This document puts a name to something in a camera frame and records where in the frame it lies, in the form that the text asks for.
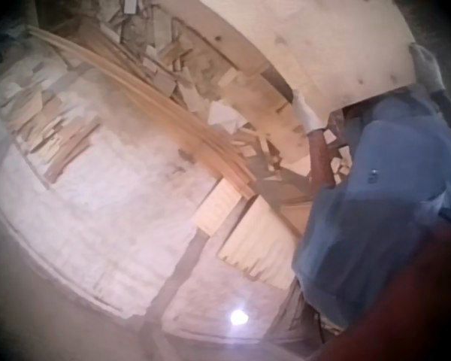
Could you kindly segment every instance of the curved plywood board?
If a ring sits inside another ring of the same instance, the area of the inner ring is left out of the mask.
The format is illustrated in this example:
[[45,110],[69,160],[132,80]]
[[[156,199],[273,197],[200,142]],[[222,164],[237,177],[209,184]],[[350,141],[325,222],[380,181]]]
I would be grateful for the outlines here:
[[254,44],[324,119],[415,81],[392,0],[200,0]]

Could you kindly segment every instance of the white glove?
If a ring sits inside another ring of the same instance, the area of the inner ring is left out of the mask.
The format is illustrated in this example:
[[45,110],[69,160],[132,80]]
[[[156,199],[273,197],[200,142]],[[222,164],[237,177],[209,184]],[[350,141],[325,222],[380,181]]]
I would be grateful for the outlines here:
[[294,100],[292,100],[292,110],[294,115],[299,119],[306,135],[314,130],[324,129],[324,122],[317,114],[307,105],[304,96],[298,90],[294,90]]
[[430,94],[445,90],[441,69],[434,55],[425,47],[412,43],[409,46],[413,56],[417,80],[424,85]]

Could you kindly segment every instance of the person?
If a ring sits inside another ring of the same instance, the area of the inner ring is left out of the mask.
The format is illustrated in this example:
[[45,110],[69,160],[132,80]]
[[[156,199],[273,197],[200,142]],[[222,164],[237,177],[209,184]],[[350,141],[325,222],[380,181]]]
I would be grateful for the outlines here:
[[451,101],[434,55],[418,44],[410,52],[429,96],[401,89],[374,99],[359,117],[351,111],[344,132],[353,166],[338,186],[322,121],[299,92],[292,103],[310,143],[314,193],[292,267],[306,301],[343,328],[438,242],[431,237],[438,227],[451,227]]

